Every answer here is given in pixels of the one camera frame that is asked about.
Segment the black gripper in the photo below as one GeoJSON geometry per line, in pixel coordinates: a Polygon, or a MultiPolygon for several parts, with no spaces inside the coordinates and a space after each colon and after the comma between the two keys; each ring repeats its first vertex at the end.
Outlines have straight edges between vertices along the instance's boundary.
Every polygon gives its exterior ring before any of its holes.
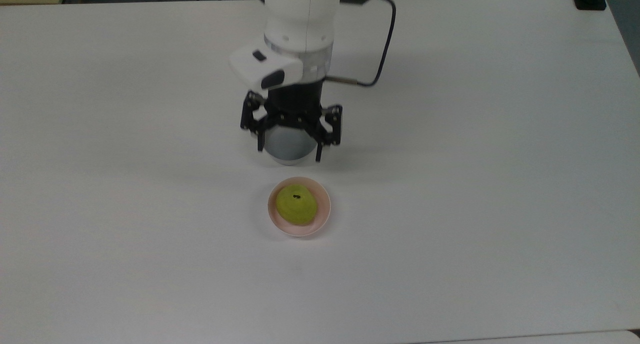
{"type": "Polygon", "coordinates": [[[294,84],[269,89],[267,98],[248,91],[243,101],[240,128],[254,134],[257,149],[262,152],[266,145],[266,133],[275,126],[302,129],[317,143],[315,161],[322,159],[326,146],[338,146],[342,139],[342,105],[322,108],[320,104],[323,81],[294,84]],[[265,109],[261,118],[256,111],[265,109]]]}

